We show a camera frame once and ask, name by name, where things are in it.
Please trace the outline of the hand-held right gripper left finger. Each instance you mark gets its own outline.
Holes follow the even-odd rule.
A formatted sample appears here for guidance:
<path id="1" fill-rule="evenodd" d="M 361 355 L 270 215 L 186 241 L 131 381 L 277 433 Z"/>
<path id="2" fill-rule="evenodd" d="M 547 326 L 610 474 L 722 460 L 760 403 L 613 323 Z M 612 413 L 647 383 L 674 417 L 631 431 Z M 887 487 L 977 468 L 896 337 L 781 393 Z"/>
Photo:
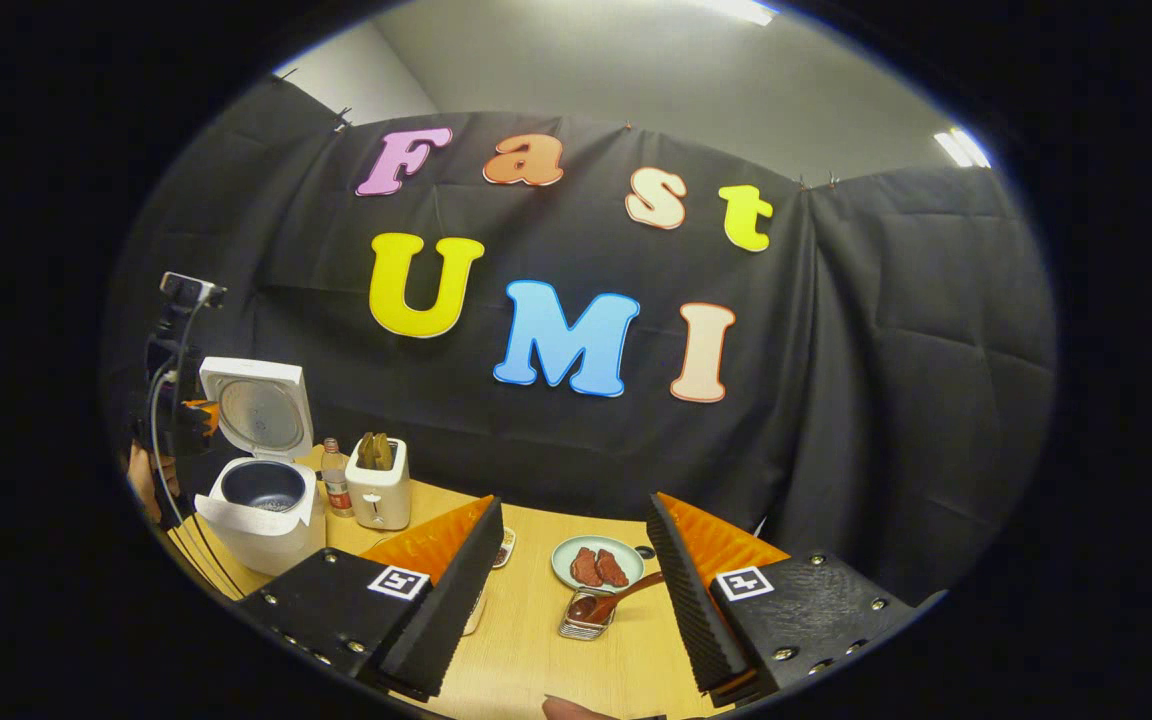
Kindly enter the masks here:
<path id="1" fill-rule="evenodd" d="M 442 692 L 503 530 L 499 498 L 476 498 L 366 552 L 316 551 L 238 611 L 344 679 L 426 702 Z"/>

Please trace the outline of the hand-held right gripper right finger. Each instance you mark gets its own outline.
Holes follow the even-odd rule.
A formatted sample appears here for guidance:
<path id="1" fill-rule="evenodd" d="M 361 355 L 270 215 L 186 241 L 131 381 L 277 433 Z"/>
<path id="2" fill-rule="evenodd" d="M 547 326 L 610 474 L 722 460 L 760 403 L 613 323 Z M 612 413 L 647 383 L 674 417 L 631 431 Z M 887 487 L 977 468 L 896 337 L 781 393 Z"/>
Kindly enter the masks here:
<path id="1" fill-rule="evenodd" d="M 902 602 L 827 550 L 786 552 L 676 497 L 646 515 L 696 685 L 718 708 L 823 683 L 942 600 Z"/>

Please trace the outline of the brown wooden spoon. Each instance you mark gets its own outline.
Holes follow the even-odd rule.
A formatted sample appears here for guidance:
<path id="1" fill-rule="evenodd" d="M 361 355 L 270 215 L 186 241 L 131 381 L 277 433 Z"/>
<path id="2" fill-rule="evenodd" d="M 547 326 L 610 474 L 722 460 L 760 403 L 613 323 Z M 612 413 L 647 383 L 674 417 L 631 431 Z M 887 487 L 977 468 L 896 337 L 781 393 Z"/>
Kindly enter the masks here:
<path id="1" fill-rule="evenodd" d="M 617 605 L 621 601 L 627 600 L 628 597 L 636 594 L 637 592 L 644 591 L 646 588 L 653 588 L 664 582 L 664 573 L 655 571 L 645 575 L 644 578 L 637 579 L 637 582 L 628 585 L 628 588 L 622 589 L 621 592 L 613 594 L 581 594 L 570 602 L 568 609 L 566 611 L 564 619 L 571 621 L 571 623 L 582 623 L 588 626 L 605 626 L 608 623 L 614 611 L 617 609 Z"/>

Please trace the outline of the white rice cooker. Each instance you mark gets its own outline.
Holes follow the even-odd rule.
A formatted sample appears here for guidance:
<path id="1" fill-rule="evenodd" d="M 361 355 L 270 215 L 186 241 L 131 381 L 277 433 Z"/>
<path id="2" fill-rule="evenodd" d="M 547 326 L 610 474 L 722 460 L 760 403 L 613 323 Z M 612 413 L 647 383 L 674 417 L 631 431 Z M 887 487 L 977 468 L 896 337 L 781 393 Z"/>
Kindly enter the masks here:
<path id="1" fill-rule="evenodd" d="M 325 503 L 314 469 L 301 461 L 314 446 L 305 372 L 297 365 L 210 356 L 198 370 L 218 410 L 218 427 L 238 450 L 197 515 L 238 564 L 276 577 L 326 544 Z"/>

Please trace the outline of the pale green plate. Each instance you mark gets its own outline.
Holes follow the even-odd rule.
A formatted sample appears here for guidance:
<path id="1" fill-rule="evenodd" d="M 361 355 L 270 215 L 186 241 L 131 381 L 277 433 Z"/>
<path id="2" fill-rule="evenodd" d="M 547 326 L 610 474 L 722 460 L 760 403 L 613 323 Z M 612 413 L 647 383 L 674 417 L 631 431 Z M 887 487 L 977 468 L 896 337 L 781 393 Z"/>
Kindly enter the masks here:
<path id="1" fill-rule="evenodd" d="M 573 584 L 573 579 L 568 577 L 568 568 L 570 568 L 573 556 L 576 555 L 576 552 L 581 546 L 594 550 L 594 552 L 598 550 L 611 551 L 613 555 L 616 556 L 617 564 L 621 564 L 621 568 L 626 571 L 628 579 L 630 579 L 630 584 L 628 585 L 637 582 L 637 579 L 644 578 L 646 575 L 645 560 L 637 555 L 630 544 L 626 544 L 626 541 L 617 541 L 617 539 L 605 536 L 575 536 L 564 539 L 564 541 L 559 541 L 558 546 L 554 547 L 552 555 L 550 555 L 550 569 L 556 574 L 559 582 L 567 585 L 567 588 L 571 588 L 573 591 L 582 589 L 576 588 L 576 585 Z M 602 588 L 596 589 L 600 589 L 602 592 L 609 592 L 613 594 L 621 592 L 622 589 L 626 588 L 608 588 L 608 585 L 602 585 Z"/>

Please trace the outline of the white toaster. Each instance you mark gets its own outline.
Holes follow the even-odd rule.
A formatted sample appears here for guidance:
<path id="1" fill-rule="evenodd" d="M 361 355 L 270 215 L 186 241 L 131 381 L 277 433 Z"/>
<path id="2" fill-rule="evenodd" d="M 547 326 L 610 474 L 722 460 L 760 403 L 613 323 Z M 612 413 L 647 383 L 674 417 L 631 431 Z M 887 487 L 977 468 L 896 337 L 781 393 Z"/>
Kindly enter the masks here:
<path id="1" fill-rule="evenodd" d="M 389 438 L 393 468 L 387 470 L 362 468 L 358 441 L 349 455 L 346 482 L 351 497 L 355 520 L 361 526 L 376 530 L 403 530 L 411 523 L 412 482 L 408 447 L 403 439 Z"/>

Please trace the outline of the small red label bottle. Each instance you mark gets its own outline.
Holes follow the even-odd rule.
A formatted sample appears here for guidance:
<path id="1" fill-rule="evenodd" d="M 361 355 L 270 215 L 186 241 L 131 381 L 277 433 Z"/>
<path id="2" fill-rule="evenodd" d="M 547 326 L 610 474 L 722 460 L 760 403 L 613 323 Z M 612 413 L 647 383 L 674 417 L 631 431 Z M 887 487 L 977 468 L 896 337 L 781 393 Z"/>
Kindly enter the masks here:
<path id="1" fill-rule="evenodd" d="M 346 469 L 349 456 L 340 450 L 338 439 L 328 437 L 323 441 L 320 473 L 329 501 L 329 510 L 338 518 L 353 518 L 353 498 L 349 497 L 349 482 Z"/>

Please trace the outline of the black backdrop cloth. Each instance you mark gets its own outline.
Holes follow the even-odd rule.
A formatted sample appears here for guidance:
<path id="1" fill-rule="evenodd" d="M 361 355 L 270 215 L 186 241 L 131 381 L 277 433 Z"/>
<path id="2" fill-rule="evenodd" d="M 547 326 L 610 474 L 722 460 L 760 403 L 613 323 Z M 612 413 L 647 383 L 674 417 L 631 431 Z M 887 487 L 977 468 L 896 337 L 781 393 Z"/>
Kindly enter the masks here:
<path id="1" fill-rule="evenodd" d="M 702 143 L 511 111 L 335 131 L 266 81 L 183 151 L 111 275 L 116 445 L 165 272 L 227 288 L 206 355 L 302 366 L 317 437 L 594 518 L 681 498 L 904 602 L 963 577 L 1041 454 L 1056 311 L 980 168 L 801 190 Z"/>

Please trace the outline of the ceiling light panel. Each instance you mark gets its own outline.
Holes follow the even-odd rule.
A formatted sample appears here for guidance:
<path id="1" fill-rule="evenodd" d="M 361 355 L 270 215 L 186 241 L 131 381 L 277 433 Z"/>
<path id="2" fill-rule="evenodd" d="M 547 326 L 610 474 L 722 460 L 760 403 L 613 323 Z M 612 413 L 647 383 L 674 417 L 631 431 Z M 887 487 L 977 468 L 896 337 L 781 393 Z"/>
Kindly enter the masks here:
<path id="1" fill-rule="evenodd" d="M 768 26 L 781 10 L 776 6 L 761 3 L 760 0 L 687 0 L 689 3 L 723 15 L 728 18 L 744 20 L 755 26 Z"/>
<path id="2" fill-rule="evenodd" d="M 992 164 L 986 154 L 986 151 L 975 141 L 970 132 L 964 131 L 958 127 L 952 127 L 945 129 L 941 132 L 934 132 L 933 141 L 937 145 L 946 152 L 948 158 L 954 161 L 957 167 L 977 167 L 977 168 L 991 168 Z"/>

